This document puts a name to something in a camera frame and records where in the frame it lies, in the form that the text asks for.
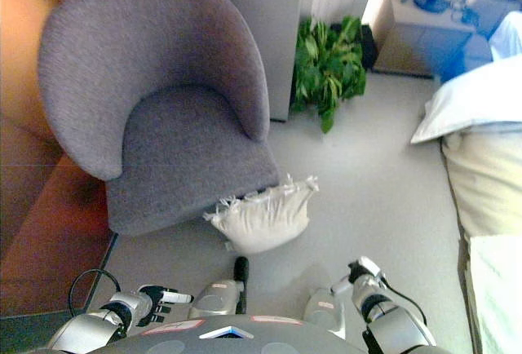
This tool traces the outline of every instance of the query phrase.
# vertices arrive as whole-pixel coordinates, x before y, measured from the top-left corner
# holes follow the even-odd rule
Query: gray carpet
[[[409,145],[434,86],[432,80],[370,74],[365,96],[338,109],[328,135],[313,111],[271,124],[269,143],[282,171],[295,179],[316,175],[321,190],[308,204],[310,224],[300,237],[250,257],[248,313],[300,318],[310,293],[337,281],[348,262],[366,255],[422,306],[442,348],[471,352],[458,282],[457,214],[440,147]],[[232,277],[236,255],[224,241],[203,220],[119,237],[107,269],[124,290],[159,284],[197,294]],[[91,308],[112,291],[103,279]],[[349,294],[346,302],[347,340],[365,348],[364,324]],[[177,306],[167,320],[186,315],[187,307]]]

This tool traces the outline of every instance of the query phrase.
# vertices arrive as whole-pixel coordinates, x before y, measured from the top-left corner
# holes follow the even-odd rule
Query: armchair
[[[64,0],[39,53],[47,119],[139,235],[279,175],[263,62],[229,0]]]

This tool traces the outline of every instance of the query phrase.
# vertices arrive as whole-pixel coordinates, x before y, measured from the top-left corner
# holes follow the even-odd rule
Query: potted plant
[[[361,20],[355,17],[345,17],[340,26],[313,24],[312,19],[299,25],[291,108],[302,111],[316,105],[324,133],[334,125],[339,101],[365,92],[361,39]]]

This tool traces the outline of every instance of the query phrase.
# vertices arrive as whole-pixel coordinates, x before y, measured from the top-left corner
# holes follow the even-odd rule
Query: armchair seat cushion
[[[250,139],[227,100],[203,86],[142,99],[126,124],[122,160],[122,175],[107,182],[108,218],[113,231],[132,236],[279,179],[266,141]]]

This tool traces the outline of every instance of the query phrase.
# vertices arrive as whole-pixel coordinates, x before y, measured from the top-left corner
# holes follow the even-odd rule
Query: nightstand
[[[384,0],[372,30],[378,48],[375,70],[420,76],[442,74],[475,32],[472,25],[453,20],[450,9],[430,13],[413,0]]]

